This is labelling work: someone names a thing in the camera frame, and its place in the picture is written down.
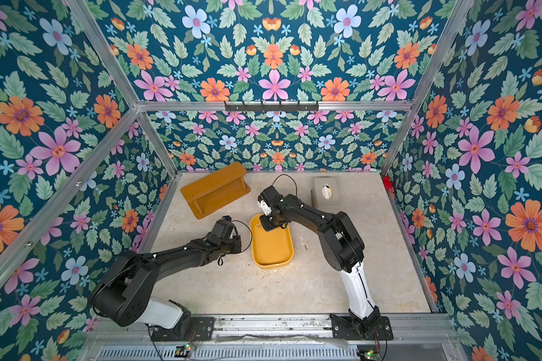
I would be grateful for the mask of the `yellow plastic storage box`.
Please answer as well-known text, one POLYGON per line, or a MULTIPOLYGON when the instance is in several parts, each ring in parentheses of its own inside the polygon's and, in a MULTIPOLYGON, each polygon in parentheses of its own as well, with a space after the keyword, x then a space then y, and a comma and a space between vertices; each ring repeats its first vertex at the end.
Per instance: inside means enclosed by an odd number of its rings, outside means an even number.
POLYGON ((294 246, 288 226, 267 232, 262 227, 260 214, 257 214, 251 219, 250 228, 253 234, 252 257, 259 268, 278 269, 292 261, 294 246))

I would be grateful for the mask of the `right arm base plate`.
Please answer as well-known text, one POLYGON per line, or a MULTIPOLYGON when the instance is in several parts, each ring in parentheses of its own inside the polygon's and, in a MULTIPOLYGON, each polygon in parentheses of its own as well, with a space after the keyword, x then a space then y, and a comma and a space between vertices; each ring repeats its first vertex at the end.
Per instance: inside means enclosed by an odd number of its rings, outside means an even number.
POLYGON ((334 338, 346 341, 392 341, 394 334, 388 317, 375 311, 364 319, 353 314, 330 314, 334 338))

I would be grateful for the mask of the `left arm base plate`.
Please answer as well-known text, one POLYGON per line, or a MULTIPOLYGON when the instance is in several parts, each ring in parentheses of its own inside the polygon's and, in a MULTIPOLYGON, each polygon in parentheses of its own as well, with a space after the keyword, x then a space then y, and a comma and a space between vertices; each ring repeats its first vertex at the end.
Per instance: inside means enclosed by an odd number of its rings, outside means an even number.
POLYGON ((154 342, 209 341, 214 329, 214 317, 191 316, 180 320, 173 329, 153 326, 151 340, 154 342))

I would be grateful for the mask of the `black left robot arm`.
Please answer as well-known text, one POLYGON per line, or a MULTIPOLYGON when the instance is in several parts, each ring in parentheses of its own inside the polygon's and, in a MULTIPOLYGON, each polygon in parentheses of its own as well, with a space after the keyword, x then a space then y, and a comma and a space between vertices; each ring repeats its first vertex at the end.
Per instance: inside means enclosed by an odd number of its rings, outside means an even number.
POLYGON ((155 284, 178 272, 200 268, 241 251, 236 226, 231 217, 224 216, 206 236, 180 247, 157 253, 119 254, 88 300, 97 315, 121 327, 144 323, 163 329, 188 329, 190 311, 177 302, 152 296, 155 284))

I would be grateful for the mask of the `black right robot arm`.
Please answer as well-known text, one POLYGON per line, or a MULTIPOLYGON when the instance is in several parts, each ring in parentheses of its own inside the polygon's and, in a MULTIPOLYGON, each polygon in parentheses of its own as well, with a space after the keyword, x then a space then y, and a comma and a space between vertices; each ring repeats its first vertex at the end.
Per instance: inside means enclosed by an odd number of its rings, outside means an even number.
POLYGON ((265 231, 297 223, 318 236, 325 260, 343 280, 353 322, 368 327, 380 318, 364 271, 365 245, 349 215, 313 208, 293 194, 283 196, 273 186, 260 193, 257 203, 265 231))

